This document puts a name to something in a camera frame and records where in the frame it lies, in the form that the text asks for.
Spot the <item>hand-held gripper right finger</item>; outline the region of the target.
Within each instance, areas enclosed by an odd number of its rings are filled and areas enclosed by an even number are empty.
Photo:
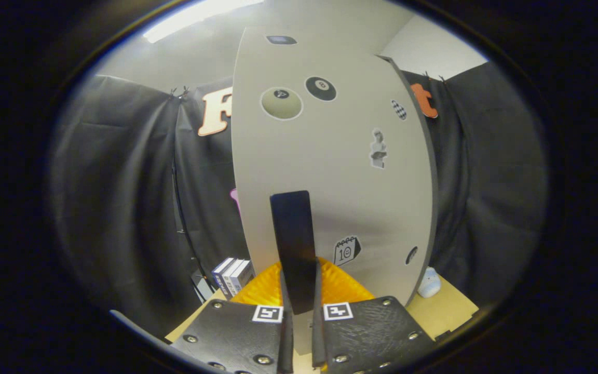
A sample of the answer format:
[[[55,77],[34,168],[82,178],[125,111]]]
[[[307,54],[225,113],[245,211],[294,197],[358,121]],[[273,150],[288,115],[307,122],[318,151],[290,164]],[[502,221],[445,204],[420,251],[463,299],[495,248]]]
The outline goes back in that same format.
[[[399,373],[435,341],[394,297],[376,298],[351,275],[316,260],[312,364],[322,373]]]

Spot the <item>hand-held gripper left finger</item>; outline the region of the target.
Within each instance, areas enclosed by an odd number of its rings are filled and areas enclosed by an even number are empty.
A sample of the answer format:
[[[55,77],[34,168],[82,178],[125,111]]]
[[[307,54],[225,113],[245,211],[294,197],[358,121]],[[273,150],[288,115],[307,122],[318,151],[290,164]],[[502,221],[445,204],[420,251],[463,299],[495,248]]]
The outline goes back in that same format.
[[[175,332],[171,346],[222,372],[292,373],[292,312],[281,264],[268,267],[230,300],[208,300]]]

